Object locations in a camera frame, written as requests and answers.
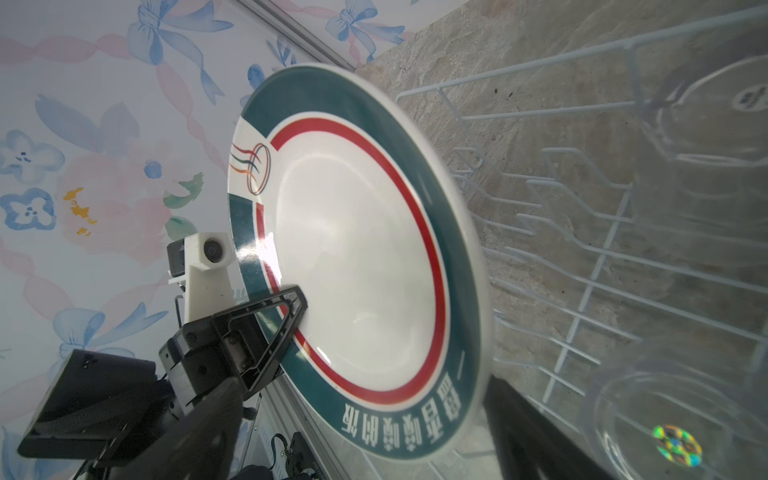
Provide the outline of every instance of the holographic sticker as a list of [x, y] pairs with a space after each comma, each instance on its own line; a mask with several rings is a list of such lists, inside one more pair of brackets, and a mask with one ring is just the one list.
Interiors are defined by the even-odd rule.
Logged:
[[657, 449], [670, 462], [686, 467], [701, 464], [701, 445], [693, 435], [674, 425], [657, 425], [654, 428]]

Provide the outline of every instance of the green leaf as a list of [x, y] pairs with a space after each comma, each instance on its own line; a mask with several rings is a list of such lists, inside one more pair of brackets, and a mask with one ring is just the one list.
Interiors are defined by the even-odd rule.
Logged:
[[182, 208], [184, 205], [190, 203], [196, 199], [200, 192], [203, 191], [203, 172], [195, 175], [192, 180], [186, 182], [179, 182], [179, 185], [189, 190], [190, 194], [186, 197], [177, 197], [176, 195], [168, 195], [163, 199], [163, 203], [168, 208]]
[[197, 233], [197, 228], [192, 222], [183, 217], [171, 217], [165, 223], [165, 231], [172, 241], [181, 240]]

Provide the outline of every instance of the white chinese character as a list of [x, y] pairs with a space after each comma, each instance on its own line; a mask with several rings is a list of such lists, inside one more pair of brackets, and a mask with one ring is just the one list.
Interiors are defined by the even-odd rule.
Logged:
[[384, 417], [384, 449], [391, 452], [392, 449], [400, 448], [400, 424], [392, 423], [392, 419]]
[[371, 415], [368, 418], [367, 413], [362, 414], [362, 440], [366, 445], [376, 446], [379, 440], [379, 417]]
[[448, 416], [448, 420], [453, 422], [458, 418], [458, 412], [462, 409], [462, 401], [459, 399], [456, 389], [453, 388], [453, 382], [451, 382], [451, 377], [448, 376], [447, 372], [442, 377], [437, 393], [442, 400], [442, 406], [445, 407], [445, 414]]
[[413, 452], [417, 445], [422, 444], [422, 428], [419, 426], [419, 419], [411, 418], [410, 413], [402, 417], [402, 436], [405, 437], [409, 452]]
[[427, 425], [427, 436], [429, 443], [435, 443], [442, 437], [442, 422], [440, 422], [440, 412], [437, 411], [435, 399], [430, 398], [422, 407], [424, 423]]
[[357, 417], [359, 415], [360, 411], [358, 409], [347, 404], [344, 405], [344, 418], [341, 419], [344, 422], [344, 428], [341, 430], [342, 432], [349, 433], [353, 439], [357, 435]]

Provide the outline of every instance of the round sticker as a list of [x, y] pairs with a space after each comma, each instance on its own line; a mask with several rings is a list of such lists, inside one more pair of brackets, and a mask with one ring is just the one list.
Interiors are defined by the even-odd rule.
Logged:
[[658, 425], [654, 429], [657, 449], [670, 462], [686, 467], [701, 464], [701, 445], [693, 435], [673, 425]]
[[730, 103], [738, 111], [763, 111], [768, 108], [768, 84], [744, 88]]

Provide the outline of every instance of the red stripe on plate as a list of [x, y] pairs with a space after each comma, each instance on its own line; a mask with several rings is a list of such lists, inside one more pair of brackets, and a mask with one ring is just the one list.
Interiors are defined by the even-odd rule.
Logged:
[[[410, 379], [405, 385], [388, 391], [379, 391], [366, 389], [358, 386], [349, 380], [345, 379], [338, 373], [336, 373], [330, 365], [328, 365], [323, 358], [317, 354], [314, 348], [306, 341], [304, 335], [297, 330], [296, 338], [299, 340], [304, 351], [309, 354], [315, 365], [325, 373], [335, 384], [342, 389], [346, 390], [355, 397], [365, 400], [367, 402], [376, 403], [380, 405], [392, 405], [396, 403], [404, 402], [418, 392], [420, 392], [429, 379], [432, 377], [435, 369], [437, 368], [440, 360], [440, 352], [442, 350], [443, 336], [445, 335], [445, 292], [442, 285], [442, 272], [440, 270], [440, 262], [438, 260], [437, 249], [432, 242], [432, 236], [429, 234], [429, 227], [427, 220], [422, 215], [422, 211], [419, 209], [419, 204], [413, 197], [411, 190], [406, 185], [406, 182], [400, 177], [398, 171], [389, 163], [384, 154], [379, 151], [373, 144], [367, 141], [362, 135], [358, 134], [346, 125], [336, 123], [335, 121], [325, 118], [304, 118], [286, 125], [280, 132], [277, 133], [272, 140], [272, 145], [276, 150], [285, 145], [285, 143], [291, 138], [311, 131], [322, 131], [330, 134], [338, 135], [342, 138], [351, 141], [363, 151], [365, 151], [371, 158], [373, 158], [377, 164], [386, 172], [389, 179], [397, 186], [398, 191], [408, 204], [408, 208], [411, 210], [413, 219], [416, 221], [416, 225], [419, 227], [419, 232], [422, 235], [424, 246], [427, 250], [427, 257], [429, 258], [429, 266], [432, 269], [432, 278], [435, 284], [435, 331], [432, 334], [432, 343], [429, 346], [429, 352], [427, 358], [422, 365], [422, 368], [416, 373], [416, 375]], [[264, 245], [264, 219], [263, 219], [264, 207], [261, 204], [257, 204], [257, 229], [259, 242]], [[280, 286], [275, 281], [275, 276], [272, 269], [265, 263], [266, 277], [270, 283], [270, 287], [273, 291], [277, 291]]]

